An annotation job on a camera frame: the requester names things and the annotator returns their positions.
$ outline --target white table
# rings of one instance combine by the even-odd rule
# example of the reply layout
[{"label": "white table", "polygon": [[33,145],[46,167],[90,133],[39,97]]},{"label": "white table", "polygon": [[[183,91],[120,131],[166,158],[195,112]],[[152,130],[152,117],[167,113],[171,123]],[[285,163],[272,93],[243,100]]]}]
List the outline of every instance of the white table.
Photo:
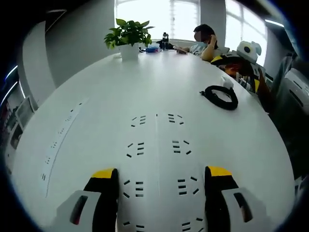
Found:
[{"label": "white table", "polygon": [[[83,189],[92,173],[119,167],[131,119],[158,112],[185,118],[201,166],[230,170],[240,187],[263,201],[278,225],[294,201],[289,156],[275,126],[256,100],[234,80],[239,100],[226,111],[199,94],[219,85],[218,68],[191,54],[140,54],[122,62],[118,54],[80,71],[46,100],[28,123],[19,142],[12,179],[22,203],[41,226],[52,221],[56,208],[75,190]],[[67,111],[89,98],[70,128],[51,174],[47,198],[38,179],[44,153]]]}]

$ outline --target black cable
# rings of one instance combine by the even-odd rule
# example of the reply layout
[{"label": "black cable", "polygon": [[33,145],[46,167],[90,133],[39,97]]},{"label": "black cable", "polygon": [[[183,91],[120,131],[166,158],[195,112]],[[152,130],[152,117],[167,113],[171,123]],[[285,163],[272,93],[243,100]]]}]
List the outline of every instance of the black cable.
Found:
[{"label": "black cable", "polygon": [[[213,90],[217,90],[220,92],[225,93],[232,102],[227,102],[219,98]],[[216,106],[225,109],[225,110],[235,110],[238,106],[238,99],[237,96],[232,88],[227,89],[223,86],[209,86],[205,89],[205,91],[200,92],[205,98],[207,98],[211,103],[215,104]]]}]

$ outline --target green leaves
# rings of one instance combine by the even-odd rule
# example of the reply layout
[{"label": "green leaves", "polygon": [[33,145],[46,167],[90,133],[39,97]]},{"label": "green leaves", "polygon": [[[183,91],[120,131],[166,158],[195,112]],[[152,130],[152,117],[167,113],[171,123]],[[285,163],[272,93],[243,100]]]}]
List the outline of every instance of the green leaves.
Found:
[{"label": "green leaves", "polygon": [[126,21],[124,21],[123,19],[117,18],[116,23],[117,25],[124,26],[126,24]]},{"label": "green leaves", "polygon": [[108,33],[104,37],[106,46],[110,49],[115,46],[121,46],[125,44],[134,45],[135,43],[144,43],[146,46],[151,44],[151,35],[148,33],[148,29],[154,27],[146,27],[149,21],[140,23],[133,20],[124,21],[123,19],[116,19],[116,23],[119,27],[110,28],[111,33]]},{"label": "green leaves", "polygon": [[149,24],[149,21],[142,23],[140,26],[143,28]]}]

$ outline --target face mask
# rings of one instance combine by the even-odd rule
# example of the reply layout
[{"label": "face mask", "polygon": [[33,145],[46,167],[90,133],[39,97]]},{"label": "face mask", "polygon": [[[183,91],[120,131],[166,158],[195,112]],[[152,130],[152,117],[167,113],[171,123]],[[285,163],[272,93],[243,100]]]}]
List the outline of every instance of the face mask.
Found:
[{"label": "face mask", "polygon": [[196,44],[198,44],[198,46],[201,46],[201,47],[207,47],[208,44],[207,43],[204,43],[204,42],[195,42]]}]

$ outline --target bright window light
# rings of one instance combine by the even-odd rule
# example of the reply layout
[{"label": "bright window light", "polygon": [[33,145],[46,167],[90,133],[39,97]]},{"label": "bright window light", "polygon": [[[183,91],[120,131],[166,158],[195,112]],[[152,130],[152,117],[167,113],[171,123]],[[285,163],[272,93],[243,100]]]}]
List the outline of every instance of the bright window light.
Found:
[{"label": "bright window light", "polygon": [[265,21],[268,22],[268,23],[275,24],[275,25],[280,26],[280,27],[284,27],[284,25],[281,24],[281,23],[277,23],[277,22],[274,22],[274,21],[271,21],[271,20],[268,20],[268,19],[265,19]]},{"label": "bright window light", "polygon": [[234,0],[225,0],[225,5],[225,47],[236,51],[241,41],[254,41],[262,48],[262,54],[256,62],[263,66],[267,51],[267,27],[264,20]]},{"label": "bright window light", "polygon": [[14,72],[15,69],[17,69],[17,67],[18,67],[18,66],[16,65],[16,66],[6,75],[6,77],[5,77],[4,80],[6,80],[6,79],[9,77],[9,75],[11,75],[11,73]]},{"label": "bright window light", "polygon": [[[142,6],[150,10],[143,11]],[[162,39],[164,32],[170,39],[194,40],[193,30],[200,23],[199,0],[116,0],[115,17],[140,23],[150,20],[154,40]]]},{"label": "bright window light", "polygon": [[17,81],[14,83],[14,85],[9,89],[9,91],[5,94],[4,98],[1,101],[0,106],[2,106],[3,102],[5,101],[6,97],[9,95],[9,93],[12,91],[12,89],[17,85]]},{"label": "bright window light", "polygon": [[241,17],[241,7],[238,2],[233,0],[225,1],[225,7],[227,12],[232,13],[233,15],[236,15],[238,17]]}]

